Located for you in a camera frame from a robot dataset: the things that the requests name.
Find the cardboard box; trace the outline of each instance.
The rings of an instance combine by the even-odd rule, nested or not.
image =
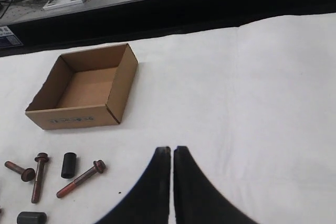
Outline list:
[[[44,130],[119,124],[137,66],[128,44],[61,55],[26,115]]]

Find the threaded shaft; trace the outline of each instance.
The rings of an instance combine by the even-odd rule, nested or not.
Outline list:
[[[5,163],[5,166],[6,166],[8,169],[10,169],[10,170],[12,170],[12,171],[14,171],[14,172],[16,172],[16,173],[19,173],[19,174],[22,174],[22,173],[25,171],[22,167],[20,167],[20,166],[14,164],[14,163],[12,163],[11,161],[7,161],[7,162]]]
[[[36,177],[35,177],[35,182],[34,182],[33,194],[31,196],[31,203],[33,204],[38,203],[40,200],[43,171],[44,171],[44,162],[38,161],[37,168],[36,168]]]
[[[71,182],[69,185],[62,188],[60,191],[58,191],[56,193],[56,197],[61,199],[64,196],[67,196],[69,193],[71,193],[76,187],[77,187],[77,185],[74,182]]]

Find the white cloth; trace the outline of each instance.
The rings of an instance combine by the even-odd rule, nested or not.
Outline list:
[[[140,64],[118,126],[43,131],[24,115],[56,58],[78,48],[0,58],[0,163],[35,168],[37,153],[50,156],[37,205],[33,183],[0,169],[1,223],[21,211],[44,211],[48,224],[94,223],[137,182],[157,146],[177,145],[260,224],[336,222],[336,14],[130,45]],[[60,177],[66,152],[77,153],[78,175],[98,159],[108,169],[58,199],[69,182]]]

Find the box flap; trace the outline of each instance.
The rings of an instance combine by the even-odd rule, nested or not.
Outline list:
[[[122,119],[137,66],[138,60],[132,52],[131,47],[127,44],[115,73],[107,102],[107,107],[119,122],[121,122]]]
[[[115,68],[119,65],[127,45],[71,52],[61,57],[75,72]]]
[[[47,80],[26,111],[53,109],[67,87],[73,72],[60,57],[56,60]]]

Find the black device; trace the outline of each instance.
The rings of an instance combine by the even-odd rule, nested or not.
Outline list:
[[[21,212],[16,219],[17,224],[45,224],[46,221],[44,212]]]
[[[73,178],[76,172],[77,155],[73,152],[64,154],[62,165],[62,178]]]

